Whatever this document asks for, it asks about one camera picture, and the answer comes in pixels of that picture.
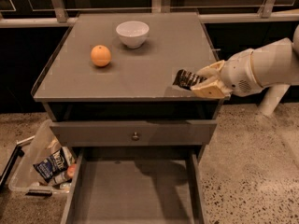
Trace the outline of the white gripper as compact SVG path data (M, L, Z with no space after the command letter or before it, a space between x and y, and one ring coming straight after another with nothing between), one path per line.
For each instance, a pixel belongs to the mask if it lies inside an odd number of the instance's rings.
M258 83L252 68L253 49L246 49L230 57L208 65L196 72L207 80L191 86L191 91L200 98L223 99L233 95L245 97L260 93L263 87Z

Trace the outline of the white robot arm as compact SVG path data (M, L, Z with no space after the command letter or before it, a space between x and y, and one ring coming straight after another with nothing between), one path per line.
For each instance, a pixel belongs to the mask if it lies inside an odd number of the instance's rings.
M299 26L293 38L283 38L258 49L246 49L206 66L196 74L206 80L191 86L198 97L245 97L277 84L299 83Z

